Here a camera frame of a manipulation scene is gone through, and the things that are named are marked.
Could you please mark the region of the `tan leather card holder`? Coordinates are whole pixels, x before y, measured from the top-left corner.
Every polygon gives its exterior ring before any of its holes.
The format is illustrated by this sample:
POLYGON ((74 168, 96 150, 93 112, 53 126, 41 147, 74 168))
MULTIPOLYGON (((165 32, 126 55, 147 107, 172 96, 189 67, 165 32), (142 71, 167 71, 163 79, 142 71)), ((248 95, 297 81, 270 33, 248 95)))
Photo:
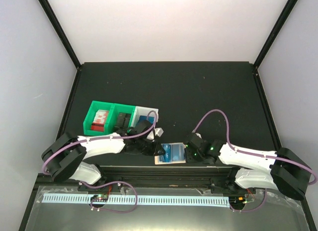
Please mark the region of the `tan leather card holder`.
POLYGON ((161 144, 165 154, 155 156, 155 165, 186 163, 185 148, 183 143, 161 144))

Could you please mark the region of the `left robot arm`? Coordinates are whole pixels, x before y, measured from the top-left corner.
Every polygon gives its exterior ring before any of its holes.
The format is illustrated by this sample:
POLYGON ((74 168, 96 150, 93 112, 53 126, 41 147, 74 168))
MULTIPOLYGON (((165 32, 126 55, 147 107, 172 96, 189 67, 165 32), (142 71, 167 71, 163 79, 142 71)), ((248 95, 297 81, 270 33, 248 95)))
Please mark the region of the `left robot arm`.
POLYGON ((162 155, 165 151, 158 142, 162 134, 163 129, 148 120, 103 136, 74 137, 64 133, 42 153, 42 171, 55 182, 73 179, 100 191, 106 187, 107 179, 97 164, 86 163, 85 159, 119 153, 162 155))

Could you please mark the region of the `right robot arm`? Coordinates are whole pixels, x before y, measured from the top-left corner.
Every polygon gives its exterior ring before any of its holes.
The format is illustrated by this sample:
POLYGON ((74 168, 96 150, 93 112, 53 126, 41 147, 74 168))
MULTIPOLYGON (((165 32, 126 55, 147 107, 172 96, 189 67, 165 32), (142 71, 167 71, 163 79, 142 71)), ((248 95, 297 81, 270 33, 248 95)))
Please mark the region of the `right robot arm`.
POLYGON ((235 174, 226 180, 226 187, 232 193, 241 189, 261 188, 278 190, 298 201, 305 198, 310 168, 290 149, 258 151, 221 140, 209 142, 192 133, 186 139, 185 150, 187 163, 222 163, 238 167, 235 174))

